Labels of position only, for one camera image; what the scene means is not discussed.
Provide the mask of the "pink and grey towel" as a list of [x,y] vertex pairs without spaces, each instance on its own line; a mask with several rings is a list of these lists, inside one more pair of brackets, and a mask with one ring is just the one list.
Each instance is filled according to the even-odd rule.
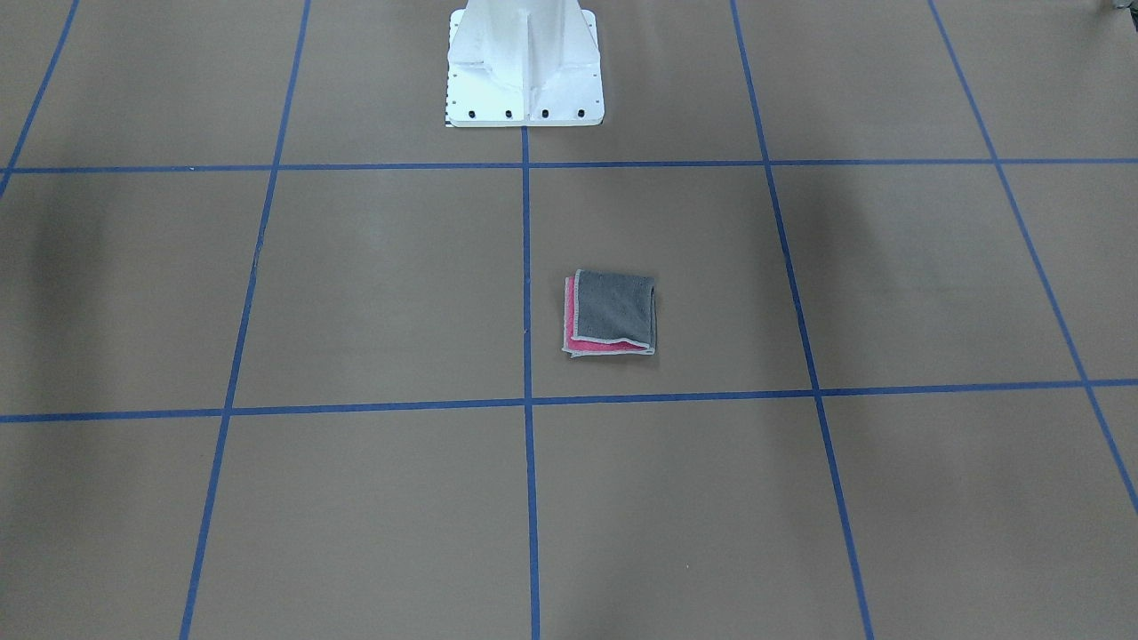
[[576,270],[564,278],[561,351],[569,356],[653,356],[657,281]]

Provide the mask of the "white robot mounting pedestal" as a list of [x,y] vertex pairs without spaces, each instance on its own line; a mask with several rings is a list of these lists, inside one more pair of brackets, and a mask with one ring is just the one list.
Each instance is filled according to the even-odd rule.
[[445,125],[605,121],[597,16],[577,1],[469,1],[448,20]]

